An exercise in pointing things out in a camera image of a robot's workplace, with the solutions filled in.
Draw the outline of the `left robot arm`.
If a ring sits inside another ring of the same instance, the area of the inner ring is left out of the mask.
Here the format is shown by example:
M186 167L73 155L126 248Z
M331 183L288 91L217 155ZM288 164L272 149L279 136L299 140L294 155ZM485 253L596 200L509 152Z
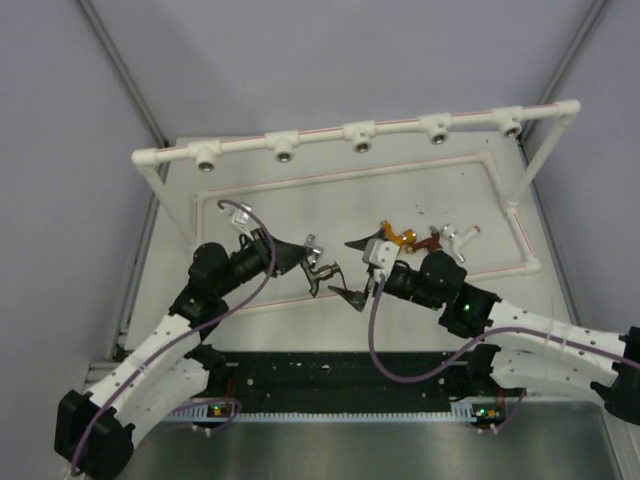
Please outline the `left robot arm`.
M170 413L200 393L220 394L227 374L203 342L234 312L225 296L257 276L288 273L310 253L263 229L242 236L233 253L215 242L199 246L186 286L147 339L88 390L71 390L60 401L54 450L68 461L70 474L117 478Z

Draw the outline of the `white PVC pipe frame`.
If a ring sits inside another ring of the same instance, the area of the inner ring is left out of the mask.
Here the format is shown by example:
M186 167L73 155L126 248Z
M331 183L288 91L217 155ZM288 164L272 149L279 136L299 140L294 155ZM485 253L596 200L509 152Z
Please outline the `white PVC pipe frame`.
M451 225L460 238L448 248L465 258L473 281L568 319L531 184L579 109L565 100L138 150L133 164L160 207L131 324L158 322L198 245L234 245L217 209L222 198L248 203L285 240L314 234L354 285L362 271L347 240L384 220L420 236Z

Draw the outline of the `dark grey faucet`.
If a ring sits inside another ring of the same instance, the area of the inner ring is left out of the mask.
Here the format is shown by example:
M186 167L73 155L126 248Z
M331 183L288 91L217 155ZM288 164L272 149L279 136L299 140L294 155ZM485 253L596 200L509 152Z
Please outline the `dark grey faucet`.
M301 267L309 283L309 294L312 297L317 296L322 282L333 278L341 272L341 268L336 262L314 269L311 264L305 260L301 264Z

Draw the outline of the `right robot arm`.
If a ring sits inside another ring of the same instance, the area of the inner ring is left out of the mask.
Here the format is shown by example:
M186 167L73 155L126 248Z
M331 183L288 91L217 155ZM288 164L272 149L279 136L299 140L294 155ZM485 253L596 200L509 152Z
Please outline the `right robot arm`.
M439 312L439 325L466 342L460 351L470 355L466 380L474 393L550 392L638 424L638 327L607 332L537 315L467 283L466 270L443 250L414 269L384 232L345 245L361 252L368 278L363 290L337 294L358 311L387 295Z

